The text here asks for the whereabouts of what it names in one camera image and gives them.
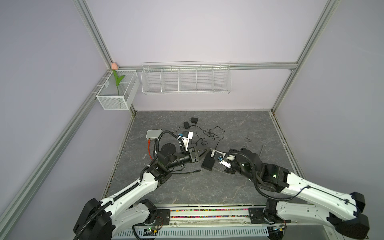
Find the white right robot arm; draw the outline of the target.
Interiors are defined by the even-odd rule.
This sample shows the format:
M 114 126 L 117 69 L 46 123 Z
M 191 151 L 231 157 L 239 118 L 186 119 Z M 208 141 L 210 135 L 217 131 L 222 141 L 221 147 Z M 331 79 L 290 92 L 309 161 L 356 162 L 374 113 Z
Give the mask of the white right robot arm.
M 319 186 L 283 167 L 263 163 L 258 154 L 247 149 L 231 150 L 217 159 L 227 170 L 248 178 L 256 191 L 267 198 L 264 210 L 250 210 L 251 221 L 279 225 L 276 230 L 270 229 L 278 239 L 286 225 L 295 221 L 329 226 L 355 240 L 368 238 L 370 224 L 363 213 L 364 195 Z

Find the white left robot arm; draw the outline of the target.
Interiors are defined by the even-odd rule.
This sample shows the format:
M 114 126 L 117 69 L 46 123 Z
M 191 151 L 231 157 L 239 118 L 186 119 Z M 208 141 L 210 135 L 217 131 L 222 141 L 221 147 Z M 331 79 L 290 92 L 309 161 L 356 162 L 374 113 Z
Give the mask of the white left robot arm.
M 165 134 L 179 142 L 179 153 L 174 145 L 159 147 L 159 141 Z M 74 238 L 110 240 L 137 224 L 154 224 L 157 207 L 143 197 L 158 189 L 175 174 L 175 167 L 193 162 L 188 148 L 192 138 L 193 132 L 184 131 L 180 135 L 170 131 L 161 132 L 155 144 L 156 156 L 141 171 L 137 180 L 107 198 L 100 201 L 91 199 L 85 204 L 74 226 Z

